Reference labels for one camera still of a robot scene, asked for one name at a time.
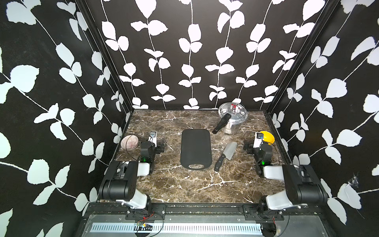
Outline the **black cutting board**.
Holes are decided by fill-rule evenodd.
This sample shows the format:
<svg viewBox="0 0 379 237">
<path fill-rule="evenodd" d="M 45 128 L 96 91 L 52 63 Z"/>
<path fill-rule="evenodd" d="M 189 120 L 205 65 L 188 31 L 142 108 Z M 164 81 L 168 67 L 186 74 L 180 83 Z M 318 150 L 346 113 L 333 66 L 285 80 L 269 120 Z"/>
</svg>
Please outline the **black cutting board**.
<svg viewBox="0 0 379 237">
<path fill-rule="evenodd" d="M 180 163 L 190 170 L 203 170 L 212 165 L 211 139 L 208 130 L 183 130 Z"/>
</svg>

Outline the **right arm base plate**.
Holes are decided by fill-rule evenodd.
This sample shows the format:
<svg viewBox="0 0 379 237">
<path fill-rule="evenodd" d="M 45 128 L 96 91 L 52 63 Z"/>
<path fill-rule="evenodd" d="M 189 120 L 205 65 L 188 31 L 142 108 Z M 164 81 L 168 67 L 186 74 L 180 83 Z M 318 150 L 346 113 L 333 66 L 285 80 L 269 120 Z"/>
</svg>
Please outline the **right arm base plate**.
<svg viewBox="0 0 379 237">
<path fill-rule="evenodd" d="M 246 221 L 274 222 L 284 220 L 284 216 L 279 211 L 265 210 L 255 203 L 244 204 L 242 208 Z"/>
</svg>

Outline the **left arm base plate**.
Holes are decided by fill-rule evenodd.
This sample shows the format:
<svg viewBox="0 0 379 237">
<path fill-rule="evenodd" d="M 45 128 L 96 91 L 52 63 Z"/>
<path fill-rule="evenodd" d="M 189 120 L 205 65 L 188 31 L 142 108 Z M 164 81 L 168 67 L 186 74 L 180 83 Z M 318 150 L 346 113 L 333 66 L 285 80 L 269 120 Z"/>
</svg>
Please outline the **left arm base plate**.
<svg viewBox="0 0 379 237">
<path fill-rule="evenodd" d="M 153 221 L 164 220 L 166 213 L 166 205 L 153 203 L 145 209 L 131 209 L 128 211 L 125 219 L 134 221 Z"/>
</svg>

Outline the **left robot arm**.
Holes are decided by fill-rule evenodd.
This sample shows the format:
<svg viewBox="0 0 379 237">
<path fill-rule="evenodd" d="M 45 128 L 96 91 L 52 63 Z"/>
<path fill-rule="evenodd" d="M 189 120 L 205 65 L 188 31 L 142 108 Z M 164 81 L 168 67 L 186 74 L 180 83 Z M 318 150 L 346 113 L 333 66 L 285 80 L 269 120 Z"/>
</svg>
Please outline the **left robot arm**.
<svg viewBox="0 0 379 237">
<path fill-rule="evenodd" d="M 140 156 L 136 160 L 112 161 L 99 187 L 99 199 L 150 212 L 151 199 L 137 189 L 137 178 L 153 173 L 156 155 L 163 153 L 164 149 L 164 143 L 156 145 L 145 141 L 141 144 Z"/>
</svg>

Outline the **cleaver knife black handle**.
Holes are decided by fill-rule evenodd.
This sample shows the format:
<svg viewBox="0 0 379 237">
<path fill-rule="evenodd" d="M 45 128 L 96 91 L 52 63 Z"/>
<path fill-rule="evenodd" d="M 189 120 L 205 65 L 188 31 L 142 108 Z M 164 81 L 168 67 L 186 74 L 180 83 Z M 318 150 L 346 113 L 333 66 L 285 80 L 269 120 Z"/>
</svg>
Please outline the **cleaver knife black handle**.
<svg viewBox="0 0 379 237">
<path fill-rule="evenodd" d="M 231 143 L 226 145 L 223 153 L 220 155 L 220 157 L 218 158 L 218 160 L 214 166 L 215 172 L 219 172 L 221 166 L 223 165 L 224 159 L 228 159 L 228 160 L 232 159 L 232 157 L 236 151 L 236 148 L 237 148 L 237 142 L 231 142 Z"/>
</svg>

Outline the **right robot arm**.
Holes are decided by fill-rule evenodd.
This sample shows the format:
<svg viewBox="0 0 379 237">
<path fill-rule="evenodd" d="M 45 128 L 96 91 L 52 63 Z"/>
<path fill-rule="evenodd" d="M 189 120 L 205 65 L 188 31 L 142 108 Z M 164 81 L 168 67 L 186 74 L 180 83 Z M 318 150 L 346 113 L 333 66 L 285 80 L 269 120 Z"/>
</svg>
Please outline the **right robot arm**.
<svg viewBox="0 0 379 237">
<path fill-rule="evenodd" d="M 258 147 L 245 143 L 243 149 L 253 155 L 255 171 L 261 178 L 279 180 L 285 185 L 285 190 L 261 198 L 262 212 L 326 204 L 328 194 L 310 165 L 272 165 L 272 146 L 268 143 Z"/>
</svg>

